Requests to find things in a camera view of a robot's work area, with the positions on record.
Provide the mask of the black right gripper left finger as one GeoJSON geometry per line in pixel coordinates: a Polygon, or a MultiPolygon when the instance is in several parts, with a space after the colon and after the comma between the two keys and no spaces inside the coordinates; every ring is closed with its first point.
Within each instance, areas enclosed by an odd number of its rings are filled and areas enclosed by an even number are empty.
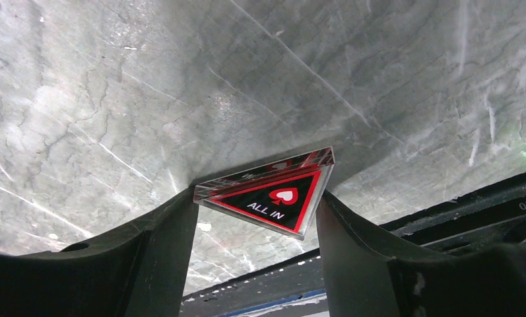
{"type": "Polygon", "coordinates": [[[177,316],[198,210],[188,188],[59,252],[0,254],[0,316],[177,316]]]}

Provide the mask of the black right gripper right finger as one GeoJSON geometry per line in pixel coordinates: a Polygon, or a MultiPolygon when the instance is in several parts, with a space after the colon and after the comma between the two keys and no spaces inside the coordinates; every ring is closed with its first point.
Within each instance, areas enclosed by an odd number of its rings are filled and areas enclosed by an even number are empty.
{"type": "Polygon", "coordinates": [[[526,316],[526,244],[423,248],[325,192],[316,213],[332,316],[526,316]]]}

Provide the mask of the red triangle token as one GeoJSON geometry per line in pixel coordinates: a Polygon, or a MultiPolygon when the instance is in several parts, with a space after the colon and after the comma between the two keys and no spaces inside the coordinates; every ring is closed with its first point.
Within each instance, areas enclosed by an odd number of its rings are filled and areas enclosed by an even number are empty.
{"type": "Polygon", "coordinates": [[[195,185],[193,202],[303,240],[335,165],[332,147],[195,185]]]}

